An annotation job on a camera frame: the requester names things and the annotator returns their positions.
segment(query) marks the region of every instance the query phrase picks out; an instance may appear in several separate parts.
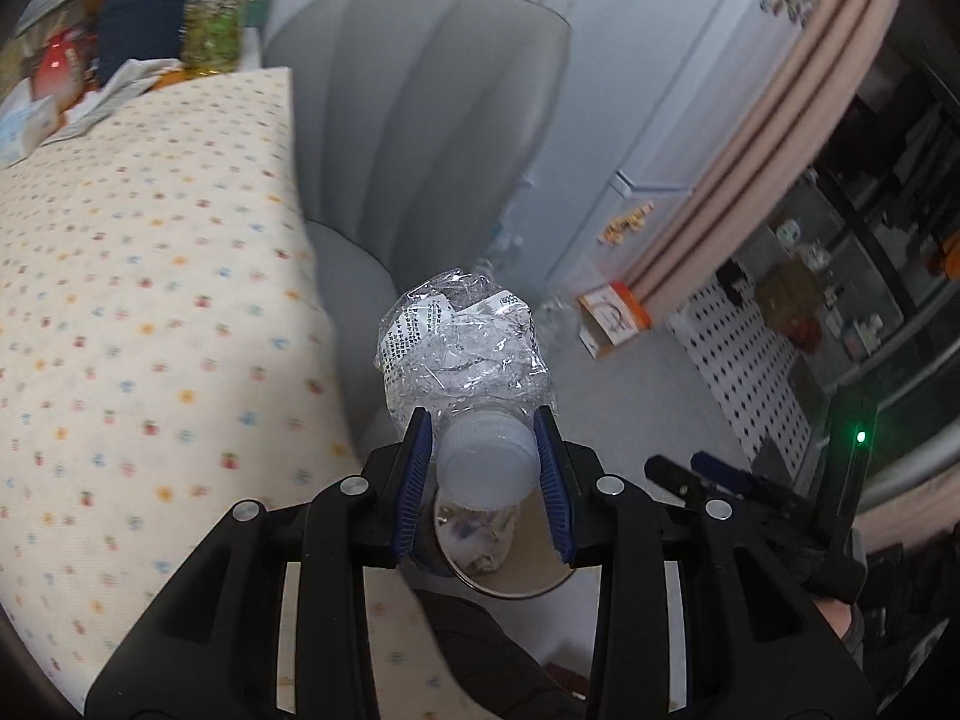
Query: floral pattern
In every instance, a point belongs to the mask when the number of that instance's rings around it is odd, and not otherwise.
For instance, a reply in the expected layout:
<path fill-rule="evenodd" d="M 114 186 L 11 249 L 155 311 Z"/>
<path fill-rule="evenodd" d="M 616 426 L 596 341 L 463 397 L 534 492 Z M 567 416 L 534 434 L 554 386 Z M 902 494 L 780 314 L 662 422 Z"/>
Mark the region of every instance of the floral pattern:
<path fill-rule="evenodd" d="M 357 470 L 288 100 L 285 70 L 176 85 L 0 172 L 0 602 L 78 709 L 235 501 L 289 506 Z M 368 603 L 384 717 L 488 716 L 395 572 L 371 572 Z"/>

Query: black device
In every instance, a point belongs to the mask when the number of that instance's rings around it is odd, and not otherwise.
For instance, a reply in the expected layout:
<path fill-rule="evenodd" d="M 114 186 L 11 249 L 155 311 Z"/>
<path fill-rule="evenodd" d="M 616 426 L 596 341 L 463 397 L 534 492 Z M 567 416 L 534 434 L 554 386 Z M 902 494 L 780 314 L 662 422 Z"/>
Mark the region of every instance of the black device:
<path fill-rule="evenodd" d="M 573 567 L 603 567 L 587 718 L 668 714 L 666 560 L 680 565 L 688 653 L 676 720 L 875 716 L 863 675 L 768 544 L 756 502 L 704 482 L 686 508 L 656 503 L 564 442 L 548 408 L 535 428 L 555 546 Z M 376 720 L 363 567 L 395 567 L 409 551 L 431 442 L 417 409 L 402 443 L 310 503 L 234 506 L 104 666 L 86 716 L 292 717 L 275 707 L 275 675 L 286 566 L 300 562 L 296 717 Z"/>

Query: gray floor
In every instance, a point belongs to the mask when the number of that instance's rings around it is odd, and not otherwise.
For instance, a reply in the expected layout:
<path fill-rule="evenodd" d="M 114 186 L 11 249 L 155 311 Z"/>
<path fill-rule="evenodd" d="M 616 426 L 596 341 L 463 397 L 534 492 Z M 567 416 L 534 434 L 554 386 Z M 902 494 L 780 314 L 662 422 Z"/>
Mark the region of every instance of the gray floor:
<path fill-rule="evenodd" d="M 672 496 L 647 481 L 643 463 L 654 454 L 689 464 L 706 450 L 748 466 L 733 430 L 688 354 L 666 328 L 594 361 L 577 344 L 550 362 L 557 386 L 558 425 L 565 440 L 593 447 L 604 469 L 644 488 L 659 500 Z M 667 573 L 677 598 L 675 574 Z M 542 664 L 554 661 L 589 674 L 599 574 L 575 573 L 558 589 L 528 601 L 498 601 L 456 580 L 410 575 L 414 586 L 462 595 L 483 605 L 520 646 Z M 672 607 L 679 613 L 679 608 Z M 672 631 L 678 628 L 672 615 Z M 675 651 L 674 661 L 682 657 Z M 674 669 L 674 700 L 683 702 L 683 672 Z"/>

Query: pink curtain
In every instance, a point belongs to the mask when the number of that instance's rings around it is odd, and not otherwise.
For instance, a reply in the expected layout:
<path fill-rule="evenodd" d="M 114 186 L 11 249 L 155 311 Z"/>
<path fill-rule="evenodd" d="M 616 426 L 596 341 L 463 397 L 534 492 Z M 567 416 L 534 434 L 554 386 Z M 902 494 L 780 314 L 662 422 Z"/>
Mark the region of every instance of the pink curtain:
<path fill-rule="evenodd" d="M 628 283 L 656 322 L 769 215 L 837 126 L 899 0 L 821 0 L 784 66 Z"/>

